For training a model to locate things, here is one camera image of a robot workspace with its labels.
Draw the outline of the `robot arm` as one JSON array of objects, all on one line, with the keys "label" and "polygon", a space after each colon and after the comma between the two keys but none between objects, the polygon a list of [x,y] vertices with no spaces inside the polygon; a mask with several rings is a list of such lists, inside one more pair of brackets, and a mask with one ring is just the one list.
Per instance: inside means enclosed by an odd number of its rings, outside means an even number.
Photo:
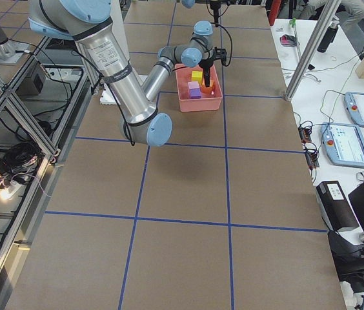
[{"label": "robot arm", "polygon": [[227,50],[213,44],[212,25],[209,21],[198,21],[188,43],[165,46],[159,50],[157,61],[142,84],[147,99],[156,98],[177,64],[188,68],[199,66],[207,81],[210,79],[210,67],[215,61],[220,61],[222,65],[227,64]]},{"label": "robot arm", "polygon": [[172,120],[154,100],[173,64],[159,58],[151,72],[139,76],[115,38],[110,1],[31,1],[30,27],[48,37],[82,44],[122,113],[122,133],[131,142],[162,146],[171,136]]}]

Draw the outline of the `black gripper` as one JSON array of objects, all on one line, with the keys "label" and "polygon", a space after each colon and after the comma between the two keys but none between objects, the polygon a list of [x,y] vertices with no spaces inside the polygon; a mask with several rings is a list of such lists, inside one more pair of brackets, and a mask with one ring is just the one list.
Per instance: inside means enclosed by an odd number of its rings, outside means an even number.
[{"label": "black gripper", "polygon": [[200,61],[200,67],[203,68],[203,82],[206,87],[210,86],[210,68],[215,61],[220,61],[224,67],[227,66],[227,50],[225,48],[214,47],[208,53],[207,58]]}]

